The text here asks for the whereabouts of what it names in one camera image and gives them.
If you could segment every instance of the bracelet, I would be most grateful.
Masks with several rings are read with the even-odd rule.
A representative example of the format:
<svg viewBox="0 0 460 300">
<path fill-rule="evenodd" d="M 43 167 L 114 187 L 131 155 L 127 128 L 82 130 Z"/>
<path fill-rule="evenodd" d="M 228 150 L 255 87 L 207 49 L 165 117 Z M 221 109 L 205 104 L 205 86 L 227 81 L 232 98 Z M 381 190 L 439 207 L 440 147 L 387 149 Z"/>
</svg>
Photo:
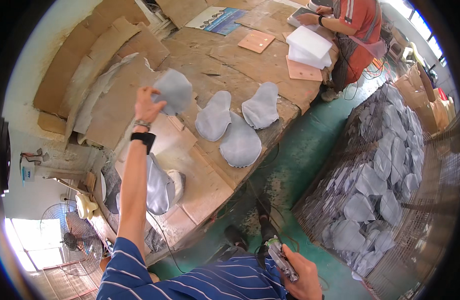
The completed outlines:
<svg viewBox="0 0 460 300">
<path fill-rule="evenodd" d="M 323 26 L 323 24 L 322 24 L 322 19 L 323 19 L 323 16 L 319 16 L 319 17 L 318 17 L 318 24 L 320 24 L 321 27 L 325 27 L 325 26 Z"/>
<path fill-rule="evenodd" d="M 148 131 L 150 131 L 150 122 L 144 120 L 135 120 L 134 127 L 135 126 L 144 126 L 148 129 Z"/>
</svg>

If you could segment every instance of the green floor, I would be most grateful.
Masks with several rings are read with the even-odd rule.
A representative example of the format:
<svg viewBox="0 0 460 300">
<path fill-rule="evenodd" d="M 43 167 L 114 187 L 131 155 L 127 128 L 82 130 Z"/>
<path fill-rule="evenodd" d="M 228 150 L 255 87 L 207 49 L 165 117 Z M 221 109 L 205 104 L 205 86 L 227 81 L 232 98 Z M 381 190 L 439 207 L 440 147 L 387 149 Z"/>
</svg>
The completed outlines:
<svg viewBox="0 0 460 300">
<path fill-rule="evenodd" d="M 300 253 L 316 263 L 319 275 L 328 282 L 329 286 L 321 280 L 323 289 L 326 290 L 325 298 L 372 299 L 365 287 L 352 279 L 351 271 L 346 265 L 310 243 L 290 208 L 299 200 L 324 164 L 345 126 L 350 111 L 370 96 L 383 83 L 384 78 L 384 75 L 372 80 L 362 77 L 355 96 L 356 84 L 349 86 L 346 94 L 330 103 L 324 103 L 318 96 L 310 109 L 293 122 L 280 141 L 279 149 L 275 147 L 269 153 L 259 169 L 251 175 L 250 183 L 244 184 L 227 207 L 222 209 L 219 213 L 221 217 L 210 227 L 205 237 L 192 248 L 174 255 L 181 270 L 187 272 L 204 264 L 227 244 L 223 230 L 229 224 L 239 226 L 248 235 L 249 251 L 254 252 L 261 243 L 260 226 L 255 210 L 255 193 L 266 193 L 283 215 L 280 216 L 272 209 L 272 217 L 276 223 L 284 234 L 298 242 Z M 297 249 L 297 245 L 287 237 L 282 236 L 282 239 L 294 251 Z M 180 274 L 170 256 L 149 269 L 161 279 L 169 279 Z"/>
</svg>

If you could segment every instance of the black wrist strap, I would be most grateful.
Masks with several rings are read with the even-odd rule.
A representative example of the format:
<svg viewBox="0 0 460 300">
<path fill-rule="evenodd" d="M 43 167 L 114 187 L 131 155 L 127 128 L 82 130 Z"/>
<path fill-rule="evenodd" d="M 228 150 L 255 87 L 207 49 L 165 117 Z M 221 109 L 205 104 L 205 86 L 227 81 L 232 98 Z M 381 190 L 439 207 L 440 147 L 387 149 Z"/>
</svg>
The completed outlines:
<svg viewBox="0 0 460 300">
<path fill-rule="evenodd" d="M 142 143 L 147 146 L 147 155 L 150 153 L 150 149 L 152 148 L 153 142 L 155 141 L 155 135 L 149 132 L 134 132 L 130 136 L 130 140 L 140 140 Z"/>
<path fill-rule="evenodd" d="M 319 16 L 319 17 L 318 17 L 318 24 L 320 24 L 321 27 L 325 27 L 325 26 L 323 26 L 323 24 L 322 24 L 322 19 L 323 19 L 323 16 Z"/>
</svg>

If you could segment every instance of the worker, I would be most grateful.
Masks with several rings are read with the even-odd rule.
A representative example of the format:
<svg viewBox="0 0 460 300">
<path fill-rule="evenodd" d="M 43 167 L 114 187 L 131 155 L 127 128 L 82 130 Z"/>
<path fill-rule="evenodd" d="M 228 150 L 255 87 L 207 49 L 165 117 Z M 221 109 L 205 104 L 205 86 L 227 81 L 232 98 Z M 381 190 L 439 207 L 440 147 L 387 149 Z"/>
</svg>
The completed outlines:
<svg viewBox="0 0 460 300">
<path fill-rule="evenodd" d="M 347 85 L 356 82 L 373 58 L 386 52 L 380 39 L 382 11 L 378 0 L 334 0 L 333 8 L 319 6 L 320 15 L 305 13 L 297 16 L 303 25 L 321 25 L 335 31 L 339 58 L 332 71 L 333 87 L 322 94 L 324 101 L 337 99 Z"/>
<path fill-rule="evenodd" d="M 160 91 L 141 87 L 135 104 L 134 133 L 146 133 L 166 102 L 153 103 L 152 94 Z M 153 282 L 144 261 L 144 227 L 147 198 L 147 145 L 141 134 L 132 136 L 125 163 L 120 196 L 120 221 L 112 259 L 103 273 L 97 299 L 286 299 L 287 292 L 299 300 L 321 300 L 322 291 L 314 263 L 286 245 L 283 252 L 299 275 L 290 283 L 277 271 L 270 256 L 262 264 L 246 252 L 246 243 L 233 228 L 225 231 L 234 247 L 227 257 L 214 264 L 193 269 L 170 280 Z M 258 208 L 262 230 L 271 226 L 266 209 Z"/>
</svg>

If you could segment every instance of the watch strap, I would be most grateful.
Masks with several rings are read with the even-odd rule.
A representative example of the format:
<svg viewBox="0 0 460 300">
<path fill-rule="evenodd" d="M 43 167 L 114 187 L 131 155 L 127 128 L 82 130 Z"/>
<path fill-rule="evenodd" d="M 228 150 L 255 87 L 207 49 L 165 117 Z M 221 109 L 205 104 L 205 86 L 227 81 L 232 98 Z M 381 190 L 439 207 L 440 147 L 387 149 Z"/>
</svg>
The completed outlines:
<svg viewBox="0 0 460 300">
<path fill-rule="evenodd" d="M 152 145 L 153 145 L 153 142 L 155 141 L 155 137 L 156 135 L 154 135 L 153 133 L 149 133 L 149 132 L 134 132 L 131 136 L 130 136 L 130 140 L 133 141 L 133 140 L 140 140 L 142 141 L 142 143 L 147 146 L 147 155 L 149 155 L 150 153 L 150 149 L 152 148 Z"/>
</svg>

